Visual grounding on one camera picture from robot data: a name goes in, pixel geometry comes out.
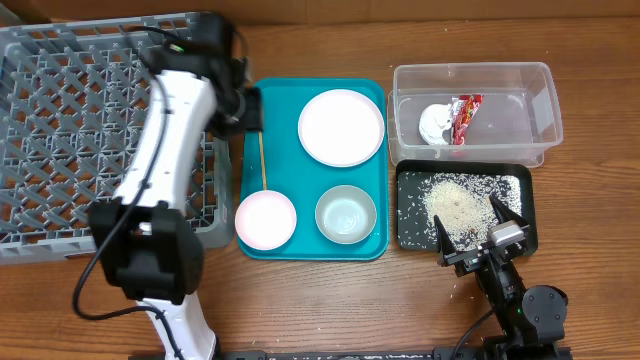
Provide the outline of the grey-green bowl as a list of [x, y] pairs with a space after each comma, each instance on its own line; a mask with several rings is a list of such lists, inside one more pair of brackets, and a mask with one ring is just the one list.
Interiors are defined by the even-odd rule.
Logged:
[[377, 222], [377, 208], [371, 196], [359, 187], [339, 185], [327, 190], [315, 208], [315, 222], [331, 242], [356, 244], [366, 239]]

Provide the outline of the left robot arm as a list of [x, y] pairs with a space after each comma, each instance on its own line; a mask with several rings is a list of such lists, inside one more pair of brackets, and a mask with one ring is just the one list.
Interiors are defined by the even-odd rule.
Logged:
[[227, 140], [264, 127], [260, 90], [250, 85], [240, 34], [224, 16], [198, 14], [192, 35], [159, 29], [164, 43], [139, 58], [151, 76], [151, 98], [133, 160], [109, 201], [89, 207], [96, 252], [72, 295], [83, 319], [81, 291], [100, 265], [107, 283], [134, 306], [96, 320], [142, 312], [167, 359], [213, 359], [218, 340], [197, 296], [205, 248], [185, 215], [187, 188], [202, 133]]

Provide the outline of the wooden chopstick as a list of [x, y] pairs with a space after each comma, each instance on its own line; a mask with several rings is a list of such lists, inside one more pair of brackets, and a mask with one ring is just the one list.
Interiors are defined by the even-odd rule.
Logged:
[[263, 132], [258, 133], [258, 141], [259, 141], [259, 155], [260, 155], [260, 164], [261, 164], [261, 179], [263, 190], [268, 190], [268, 182], [267, 182], [267, 174], [266, 174], [266, 162], [265, 162], [265, 151], [264, 151], [264, 137]]

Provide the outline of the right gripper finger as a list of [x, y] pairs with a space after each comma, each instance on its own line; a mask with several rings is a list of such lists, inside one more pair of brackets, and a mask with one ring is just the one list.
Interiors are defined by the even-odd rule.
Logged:
[[437, 237], [438, 264], [440, 266], [449, 266], [449, 259], [456, 255], [456, 247], [451, 242], [443, 223], [437, 215], [434, 216], [434, 226]]
[[522, 229], [529, 228], [528, 221], [526, 221], [522, 216], [518, 215], [516, 212], [509, 209], [504, 203], [502, 203], [494, 195], [489, 196], [489, 201], [491, 203], [491, 206], [494, 210], [494, 214], [499, 224], [507, 223], [509, 221], [514, 221]]

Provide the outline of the red snack wrapper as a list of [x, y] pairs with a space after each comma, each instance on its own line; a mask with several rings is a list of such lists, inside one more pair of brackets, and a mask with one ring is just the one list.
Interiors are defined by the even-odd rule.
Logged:
[[464, 145], [466, 132], [474, 115], [482, 104], [484, 96], [481, 94], [465, 94], [455, 97], [451, 109], [451, 140], [452, 145]]

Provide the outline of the white rice grains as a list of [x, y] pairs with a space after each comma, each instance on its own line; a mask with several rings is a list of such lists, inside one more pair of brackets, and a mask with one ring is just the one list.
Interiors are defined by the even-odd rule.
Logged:
[[487, 239], [498, 220], [489, 197], [522, 212], [520, 180], [512, 175], [403, 171], [397, 176], [397, 240], [411, 250], [435, 251], [434, 218], [456, 249], [466, 251]]

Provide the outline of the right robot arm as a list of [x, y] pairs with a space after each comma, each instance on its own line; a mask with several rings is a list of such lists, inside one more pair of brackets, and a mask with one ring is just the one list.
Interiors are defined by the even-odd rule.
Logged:
[[[449, 351], [449, 357], [569, 359], [571, 350], [557, 346], [565, 337], [568, 296], [555, 286], [525, 286], [513, 260], [528, 249], [532, 227], [499, 199], [491, 196], [489, 200], [498, 224], [488, 230], [488, 240], [473, 250], [457, 250], [441, 220], [434, 218], [438, 264], [453, 266], [459, 277], [473, 274], [490, 305], [489, 311]], [[480, 347], [466, 348], [464, 344], [469, 337], [492, 316], [497, 319], [502, 334], [485, 339]]]

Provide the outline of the white napkin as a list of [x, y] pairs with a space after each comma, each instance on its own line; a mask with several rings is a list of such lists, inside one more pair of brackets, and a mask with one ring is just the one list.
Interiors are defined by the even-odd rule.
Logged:
[[451, 106], [432, 104], [423, 110], [418, 130], [421, 137], [430, 145], [448, 145], [444, 133], [452, 127]]

